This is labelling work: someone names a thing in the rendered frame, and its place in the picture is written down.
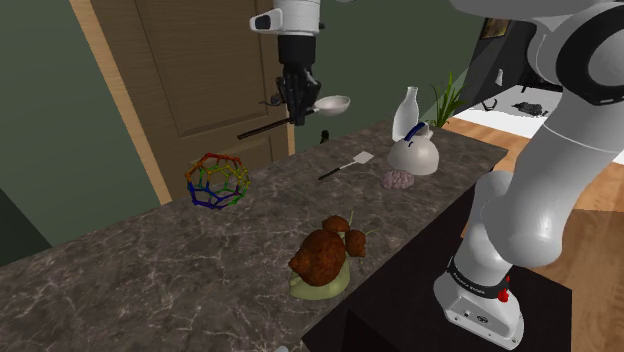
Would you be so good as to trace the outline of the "brown wooden door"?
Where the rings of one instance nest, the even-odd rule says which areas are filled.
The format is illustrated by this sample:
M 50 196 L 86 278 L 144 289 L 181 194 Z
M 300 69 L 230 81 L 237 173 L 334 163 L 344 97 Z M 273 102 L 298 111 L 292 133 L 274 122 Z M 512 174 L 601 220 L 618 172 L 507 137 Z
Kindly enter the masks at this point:
M 69 0 L 160 203 L 186 195 L 205 153 L 260 168 L 294 153 L 294 129 L 240 134 L 286 117 L 267 102 L 277 40 L 250 31 L 272 0 Z

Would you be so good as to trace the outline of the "brown mushrooms on green base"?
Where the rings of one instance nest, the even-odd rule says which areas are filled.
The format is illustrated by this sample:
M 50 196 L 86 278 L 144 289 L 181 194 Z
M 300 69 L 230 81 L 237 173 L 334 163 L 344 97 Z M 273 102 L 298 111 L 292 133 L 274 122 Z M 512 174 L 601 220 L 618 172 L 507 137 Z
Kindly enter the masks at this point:
M 350 258 L 366 256 L 367 237 L 375 229 L 363 232 L 351 226 L 349 219 L 333 215 L 321 222 L 302 241 L 289 260 L 291 277 L 289 295 L 303 300 L 325 300 L 341 294 L 350 282 Z

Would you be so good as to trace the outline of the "black robot stand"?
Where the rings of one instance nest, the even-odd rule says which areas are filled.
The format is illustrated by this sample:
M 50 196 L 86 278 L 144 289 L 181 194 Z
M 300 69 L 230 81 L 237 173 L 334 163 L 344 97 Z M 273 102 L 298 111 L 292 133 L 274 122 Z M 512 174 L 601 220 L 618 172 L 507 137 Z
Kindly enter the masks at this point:
M 507 351 L 449 322 L 434 281 L 462 241 L 471 203 L 503 192 L 508 171 L 492 171 L 366 279 L 303 337 L 310 352 L 572 352 L 572 292 L 528 269 L 510 271 L 525 328 Z

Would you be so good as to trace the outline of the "green leafy plant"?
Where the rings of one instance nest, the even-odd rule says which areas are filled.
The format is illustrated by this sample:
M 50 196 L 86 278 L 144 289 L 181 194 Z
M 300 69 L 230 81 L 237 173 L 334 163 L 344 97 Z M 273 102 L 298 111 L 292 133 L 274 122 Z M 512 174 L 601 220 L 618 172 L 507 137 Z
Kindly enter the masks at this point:
M 430 126 L 442 128 L 448 123 L 448 119 L 453 116 L 455 110 L 463 104 L 463 101 L 460 99 L 460 94 L 463 91 L 464 85 L 461 84 L 459 87 L 455 87 L 453 74 L 449 73 L 445 85 L 430 85 L 430 87 L 433 90 L 435 98 L 435 118 L 427 120 L 427 123 Z

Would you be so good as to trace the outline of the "white table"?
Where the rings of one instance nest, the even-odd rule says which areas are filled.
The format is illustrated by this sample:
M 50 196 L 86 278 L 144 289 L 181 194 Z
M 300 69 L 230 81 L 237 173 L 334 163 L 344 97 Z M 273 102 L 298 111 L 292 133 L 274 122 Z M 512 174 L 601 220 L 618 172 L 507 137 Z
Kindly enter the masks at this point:
M 531 139 L 557 106 L 561 93 L 536 88 L 522 89 L 521 85 L 516 85 L 487 99 L 485 105 L 488 107 L 493 105 L 494 100 L 498 101 L 493 110 L 486 111 L 481 103 L 477 103 L 456 114 L 455 118 Z M 539 104 L 548 114 L 533 117 L 520 112 L 514 105 L 522 102 Z

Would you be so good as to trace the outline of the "white glass bottle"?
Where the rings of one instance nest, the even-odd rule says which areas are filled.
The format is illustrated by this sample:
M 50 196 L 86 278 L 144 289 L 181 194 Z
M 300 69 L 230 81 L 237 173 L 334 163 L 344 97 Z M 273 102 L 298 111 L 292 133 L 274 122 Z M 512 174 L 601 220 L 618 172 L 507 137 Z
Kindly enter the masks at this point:
M 419 122 L 419 106 L 417 102 L 418 88 L 409 86 L 406 96 L 398 106 L 392 126 L 392 139 L 397 142 L 407 136 L 409 131 Z

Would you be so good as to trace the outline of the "framed wall picture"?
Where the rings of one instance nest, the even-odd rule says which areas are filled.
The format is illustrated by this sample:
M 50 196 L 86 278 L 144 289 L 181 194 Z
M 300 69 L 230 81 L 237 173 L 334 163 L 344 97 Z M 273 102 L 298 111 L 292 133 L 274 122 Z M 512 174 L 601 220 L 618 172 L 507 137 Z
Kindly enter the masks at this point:
M 486 18 L 479 39 L 503 37 L 510 25 L 509 19 Z

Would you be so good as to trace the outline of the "rainbow wireframe polyhedron ball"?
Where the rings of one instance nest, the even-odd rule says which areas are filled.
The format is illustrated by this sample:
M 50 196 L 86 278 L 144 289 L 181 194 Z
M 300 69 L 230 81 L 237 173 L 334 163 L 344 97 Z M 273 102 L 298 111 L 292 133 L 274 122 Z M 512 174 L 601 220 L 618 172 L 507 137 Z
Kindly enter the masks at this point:
M 221 210 L 236 205 L 250 186 L 241 160 L 226 154 L 206 153 L 185 173 L 194 205 Z

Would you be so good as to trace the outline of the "pink brain model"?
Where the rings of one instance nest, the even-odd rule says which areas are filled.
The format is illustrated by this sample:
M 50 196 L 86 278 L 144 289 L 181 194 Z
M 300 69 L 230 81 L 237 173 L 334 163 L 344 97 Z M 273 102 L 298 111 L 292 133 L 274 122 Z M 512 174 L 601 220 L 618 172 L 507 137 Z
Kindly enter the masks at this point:
M 414 176 L 405 170 L 391 170 L 383 174 L 380 185 L 385 189 L 406 189 L 415 182 Z

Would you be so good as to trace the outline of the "white ladle with dark handle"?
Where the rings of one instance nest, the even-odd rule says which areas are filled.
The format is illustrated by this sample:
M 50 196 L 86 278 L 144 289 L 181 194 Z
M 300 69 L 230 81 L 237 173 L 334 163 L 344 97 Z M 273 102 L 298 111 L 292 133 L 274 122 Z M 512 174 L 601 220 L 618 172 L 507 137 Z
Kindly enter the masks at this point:
M 347 96 L 333 95 L 327 96 L 317 100 L 307 111 L 304 116 L 318 113 L 322 116 L 337 116 L 344 113 L 350 106 L 351 99 Z M 284 118 L 282 120 L 270 123 L 268 125 L 244 132 L 237 136 L 239 140 L 251 137 L 253 135 L 268 131 L 284 124 L 292 124 L 290 118 Z

